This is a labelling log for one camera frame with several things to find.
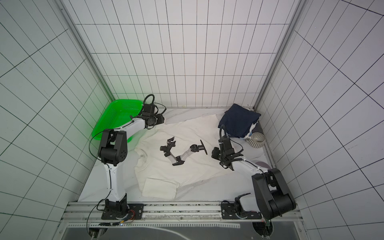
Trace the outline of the green plastic basket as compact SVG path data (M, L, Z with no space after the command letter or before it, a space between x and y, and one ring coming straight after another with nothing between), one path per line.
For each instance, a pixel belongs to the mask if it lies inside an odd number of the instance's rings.
M124 126L131 120L131 116L135 117L139 114L143 106L140 100L116 100L108 105L96 126L92 131L92 137L95 140L101 140L101 134L97 135L105 129L115 129Z

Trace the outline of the white t shirt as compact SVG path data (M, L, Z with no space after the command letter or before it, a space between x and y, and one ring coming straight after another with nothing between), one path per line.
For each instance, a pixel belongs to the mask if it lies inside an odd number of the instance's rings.
M209 115L147 131L135 147L135 174L143 197L173 200L178 188L230 173L211 157L219 120Z

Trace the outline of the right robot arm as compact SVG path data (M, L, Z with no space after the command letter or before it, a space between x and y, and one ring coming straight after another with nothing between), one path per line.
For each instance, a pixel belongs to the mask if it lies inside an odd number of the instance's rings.
M228 137L219 140L212 158L225 169L235 171L251 181L252 193L239 195L231 203L223 201L223 219L266 219L282 217L296 209L296 202L283 174L277 168L263 168L245 158L242 150L236 152Z

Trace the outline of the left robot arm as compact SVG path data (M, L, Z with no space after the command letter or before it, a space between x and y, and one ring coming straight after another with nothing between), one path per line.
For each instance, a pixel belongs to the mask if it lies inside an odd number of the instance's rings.
M110 193L105 199L106 209L116 212L126 212L127 194L123 185L123 170L119 164L128 154L128 138L137 132L149 129L164 122L163 112L159 112L158 103L143 104L136 116L101 132L101 142L98 149L98 159L104 164Z

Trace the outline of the folded navy t shirt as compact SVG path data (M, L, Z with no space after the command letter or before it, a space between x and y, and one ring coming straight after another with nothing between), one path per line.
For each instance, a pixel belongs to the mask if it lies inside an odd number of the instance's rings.
M233 138L245 138L261 114L233 104L219 121L218 128L225 126L226 133Z

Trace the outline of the ribbed white cup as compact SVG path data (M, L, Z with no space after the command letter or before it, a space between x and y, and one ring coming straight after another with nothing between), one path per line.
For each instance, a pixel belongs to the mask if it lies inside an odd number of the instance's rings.
M265 145L266 137L259 132L252 133L245 138L246 142L255 149L260 149Z

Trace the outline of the grey round dish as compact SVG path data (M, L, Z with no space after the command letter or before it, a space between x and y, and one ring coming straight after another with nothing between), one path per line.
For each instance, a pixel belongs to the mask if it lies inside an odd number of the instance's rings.
M271 166L268 164L268 163L265 163L265 162L256 162L255 163L258 167L262 168L262 169L271 169Z

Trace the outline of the folded light blue shirt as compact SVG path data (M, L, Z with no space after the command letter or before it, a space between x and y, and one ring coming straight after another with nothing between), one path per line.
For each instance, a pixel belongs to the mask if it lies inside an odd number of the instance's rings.
M260 126L260 123L252 124L250 127L250 131L247 134L247 137L250 137L253 133L263 133L263 129Z

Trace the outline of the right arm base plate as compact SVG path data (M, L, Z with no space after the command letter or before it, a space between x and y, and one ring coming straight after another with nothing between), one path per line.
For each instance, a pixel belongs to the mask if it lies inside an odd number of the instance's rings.
M221 215L224 220L259 220L259 212L245 211L238 202L223 201L220 203Z

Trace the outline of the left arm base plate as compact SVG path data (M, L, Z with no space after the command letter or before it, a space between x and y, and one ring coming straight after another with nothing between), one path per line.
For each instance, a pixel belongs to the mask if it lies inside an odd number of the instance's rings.
M117 205L115 203L108 203L103 210L102 220L141 220L144 204L126 204Z

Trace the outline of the aluminium mounting rail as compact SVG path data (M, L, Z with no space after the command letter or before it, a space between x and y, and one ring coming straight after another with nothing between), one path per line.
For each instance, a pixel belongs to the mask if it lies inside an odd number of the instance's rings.
M241 223L263 223L266 226L289 222L301 232L303 218L298 210L275 217L272 220L224 220L221 202L146 202L141 220L102 220L102 211L94 202L69 203L62 216L58 233L68 228L85 231L107 228L175 228L175 227L223 227L239 228Z

